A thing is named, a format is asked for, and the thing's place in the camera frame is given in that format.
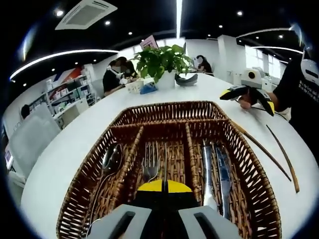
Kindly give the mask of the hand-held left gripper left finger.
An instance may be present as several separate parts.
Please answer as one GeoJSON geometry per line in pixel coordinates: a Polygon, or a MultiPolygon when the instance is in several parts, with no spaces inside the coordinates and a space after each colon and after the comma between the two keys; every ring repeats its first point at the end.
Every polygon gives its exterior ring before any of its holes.
{"type": "Polygon", "coordinates": [[[140,186],[132,202],[122,204],[106,216],[96,219],[87,232],[88,239],[140,239],[164,193],[164,181],[140,186]]]}

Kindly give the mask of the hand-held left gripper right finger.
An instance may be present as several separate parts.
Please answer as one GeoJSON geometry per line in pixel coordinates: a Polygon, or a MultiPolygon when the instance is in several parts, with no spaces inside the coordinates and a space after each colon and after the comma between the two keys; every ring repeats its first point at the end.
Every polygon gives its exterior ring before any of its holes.
{"type": "Polygon", "coordinates": [[[209,188],[204,190],[203,206],[178,210],[190,239],[239,239],[238,228],[218,212],[209,188]]]}

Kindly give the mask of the person's right hand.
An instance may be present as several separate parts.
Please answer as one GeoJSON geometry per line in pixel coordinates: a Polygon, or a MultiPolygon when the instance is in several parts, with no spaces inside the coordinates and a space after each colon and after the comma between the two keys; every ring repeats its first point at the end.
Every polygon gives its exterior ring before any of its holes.
{"type": "Polygon", "coordinates": [[[250,94],[245,94],[238,99],[238,102],[241,108],[247,110],[250,109],[254,104],[256,104],[257,100],[254,97],[250,96],[250,94]]]}

